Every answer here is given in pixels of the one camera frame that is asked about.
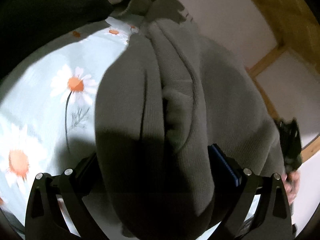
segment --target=metal screw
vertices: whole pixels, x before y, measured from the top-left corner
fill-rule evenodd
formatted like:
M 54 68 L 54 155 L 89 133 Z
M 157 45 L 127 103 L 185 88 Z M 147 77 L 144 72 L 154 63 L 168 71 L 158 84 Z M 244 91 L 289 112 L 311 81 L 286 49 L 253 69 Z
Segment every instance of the metal screw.
M 273 174 L 273 176 L 275 177 L 275 179 L 279 180 L 281 179 L 281 176 L 278 173 Z
M 64 174 L 66 174 L 67 176 L 69 176 L 72 172 L 73 172 L 72 169 L 66 169 L 66 170 L 64 171 Z
M 244 172 L 245 175 L 248 175 L 248 176 L 250 176 L 252 174 L 252 171 L 249 170 L 248 168 L 244 168 L 243 172 Z
M 42 178 L 42 176 L 43 176 L 43 174 L 42 174 L 42 173 L 38 173 L 38 174 L 36 175 L 36 179 L 41 179 L 41 178 Z

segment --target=daisy print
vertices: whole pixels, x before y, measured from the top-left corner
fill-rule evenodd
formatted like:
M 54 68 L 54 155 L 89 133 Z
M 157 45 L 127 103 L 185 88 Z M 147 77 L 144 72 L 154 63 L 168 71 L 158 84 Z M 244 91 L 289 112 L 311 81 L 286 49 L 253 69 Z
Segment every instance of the daisy print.
M 52 79 L 51 97 L 61 95 L 60 102 L 67 101 L 69 94 L 70 103 L 77 102 L 79 106 L 88 104 L 92 105 L 93 100 L 90 95 L 97 93 L 97 83 L 91 79 L 91 75 L 87 74 L 83 76 L 83 68 L 76 67 L 74 72 L 68 65 L 64 65 L 57 75 Z
M 4 173 L 8 185 L 17 184 L 20 192 L 29 197 L 35 176 L 44 172 L 40 162 L 47 158 L 47 150 L 37 138 L 27 134 L 25 125 L 21 130 L 11 124 L 0 137 L 0 170 Z
M 81 33 L 80 32 L 72 31 L 71 34 L 75 38 L 81 38 Z M 87 41 L 87 40 L 88 40 L 87 38 L 82 39 L 82 40 L 79 41 L 79 43 L 83 43 L 84 41 Z
M 129 44 L 129 37 L 123 37 L 120 40 L 124 45 L 128 45 Z
M 132 34 L 139 32 L 139 29 L 134 25 L 130 25 L 130 30 Z
M 104 29 L 103 33 L 105 35 L 117 36 L 117 37 L 120 37 L 120 38 L 128 37 L 127 33 L 125 33 L 124 31 L 122 31 L 120 29 L 114 28 L 112 26 Z

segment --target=wooden beam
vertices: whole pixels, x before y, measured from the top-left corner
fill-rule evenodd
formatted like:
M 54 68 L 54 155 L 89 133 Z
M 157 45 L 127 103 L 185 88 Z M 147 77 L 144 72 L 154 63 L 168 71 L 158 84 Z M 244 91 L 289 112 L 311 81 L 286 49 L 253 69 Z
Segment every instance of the wooden beam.
M 310 143 L 301 152 L 302 161 L 306 162 L 313 155 L 320 151 L 320 136 L 318 136 L 312 143 Z
M 252 81 L 254 82 L 254 84 L 256 85 L 257 89 L 259 90 L 263 101 L 267 107 L 268 113 L 269 115 L 273 118 L 273 119 L 278 119 L 279 115 L 276 111 L 276 108 L 274 107 L 273 103 L 270 101 L 269 97 L 267 96 L 267 94 L 265 93 L 265 91 L 263 90 L 263 88 L 260 86 L 260 84 L 257 82 L 257 80 L 255 78 L 252 78 Z
M 252 78 L 258 76 L 262 71 L 274 63 L 286 50 L 287 46 L 285 44 L 280 44 L 272 49 L 256 65 L 248 70 L 249 75 Z

